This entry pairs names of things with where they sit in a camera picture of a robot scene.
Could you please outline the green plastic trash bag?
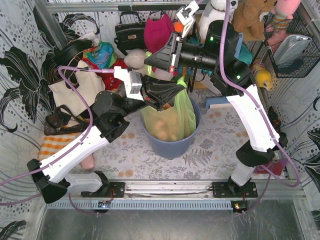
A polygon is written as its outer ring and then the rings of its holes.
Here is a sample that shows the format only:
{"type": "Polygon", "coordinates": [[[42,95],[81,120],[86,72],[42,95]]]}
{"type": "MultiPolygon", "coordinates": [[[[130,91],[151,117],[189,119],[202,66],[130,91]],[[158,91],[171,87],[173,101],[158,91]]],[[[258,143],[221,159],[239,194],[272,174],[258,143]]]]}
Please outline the green plastic trash bag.
{"type": "Polygon", "coordinates": [[[187,90],[180,91],[172,100],[173,103],[166,103],[162,111],[151,106],[140,111],[146,131],[165,142],[183,140],[193,134],[197,127],[195,110],[187,90]]]}

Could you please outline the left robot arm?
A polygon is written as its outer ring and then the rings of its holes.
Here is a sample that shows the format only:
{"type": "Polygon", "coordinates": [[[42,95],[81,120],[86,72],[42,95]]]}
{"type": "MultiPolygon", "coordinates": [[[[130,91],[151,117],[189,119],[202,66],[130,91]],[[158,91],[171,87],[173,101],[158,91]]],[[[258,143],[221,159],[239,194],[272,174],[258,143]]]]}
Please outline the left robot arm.
{"type": "Polygon", "coordinates": [[[111,197],[111,183],[102,171],[71,174],[71,170],[119,138],[129,126],[126,116],[148,106],[162,110],[164,104],[186,88],[182,81],[173,83],[135,71],[114,73],[114,76],[123,82],[125,95],[107,90],[99,92],[90,110],[89,125],[81,135],[50,157],[27,163],[45,203],[54,203],[67,194],[80,194],[84,198],[111,197]]]}

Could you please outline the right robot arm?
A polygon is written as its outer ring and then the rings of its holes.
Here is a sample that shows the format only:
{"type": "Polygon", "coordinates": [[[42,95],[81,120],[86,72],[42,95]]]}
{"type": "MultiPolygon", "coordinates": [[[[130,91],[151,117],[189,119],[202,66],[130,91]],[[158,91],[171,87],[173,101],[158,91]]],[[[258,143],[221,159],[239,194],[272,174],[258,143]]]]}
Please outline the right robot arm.
{"type": "Polygon", "coordinates": [[[212,73],[210,81],[236,110],[249,137],[236,151],[239,162],[228,180],[235,191],[250,181],[257,166],[268,164],[274,152],[282,151],[288,143],[286,134],[272,126],[249,66],[235,57],[238,40],[239,33],[231,23],[215,20],[203,46],[190,44],[173,32],[164,47],[144,61],[168,72],[183,66],[212,73]]]}

